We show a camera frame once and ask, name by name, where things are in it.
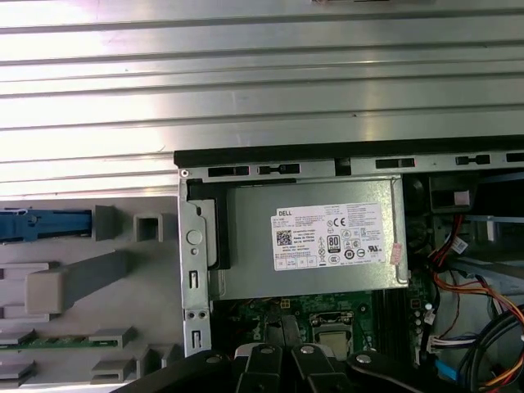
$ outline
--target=power supply label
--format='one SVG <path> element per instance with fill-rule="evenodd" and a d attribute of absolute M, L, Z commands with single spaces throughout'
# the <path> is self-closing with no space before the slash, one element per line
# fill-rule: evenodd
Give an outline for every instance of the power supply label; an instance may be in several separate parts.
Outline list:
<path fill-rule="evenodd" d="M 386 262 L 379 203 L 278 209 L 271 231 L 275 270 Z"/>

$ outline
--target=ribbed metal panel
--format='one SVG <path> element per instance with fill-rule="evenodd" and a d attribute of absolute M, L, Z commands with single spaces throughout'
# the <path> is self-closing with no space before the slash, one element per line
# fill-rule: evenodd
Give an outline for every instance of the ribbed metal panel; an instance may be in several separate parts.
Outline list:
<path fill-rule="evenodd" d="M 0 2 L 0 197 L 175 194 L 178 149 L 521 134 L 523 41 L 522 0 Z"/>

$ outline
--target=blue latch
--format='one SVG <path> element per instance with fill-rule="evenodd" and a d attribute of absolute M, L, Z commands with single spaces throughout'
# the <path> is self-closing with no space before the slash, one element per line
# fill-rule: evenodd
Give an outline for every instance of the blue latch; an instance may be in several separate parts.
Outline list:
<path fill-rule="evenodd" d="M 0 210 L 0 242 L 91 235 L 91 210 Z"/>

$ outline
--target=barcode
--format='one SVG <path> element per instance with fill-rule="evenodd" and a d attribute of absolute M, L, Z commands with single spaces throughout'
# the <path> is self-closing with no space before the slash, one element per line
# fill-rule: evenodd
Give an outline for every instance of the barcode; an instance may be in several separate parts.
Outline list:
<path fill-rule="evenodd" d="M 291 231 L 277 231 L 277 245 L 290 246 L 292 244 Z"/>

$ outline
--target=80 plus logo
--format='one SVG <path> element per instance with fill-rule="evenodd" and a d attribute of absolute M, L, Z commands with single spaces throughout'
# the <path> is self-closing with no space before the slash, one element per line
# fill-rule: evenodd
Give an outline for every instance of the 80 plus logo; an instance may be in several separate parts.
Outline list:
<path fill-rule="evenodd" d="M 336 254 L 341 252 L 341 237 L 338 235 L 331 235 L 327 237 L 327 252 Z"/>

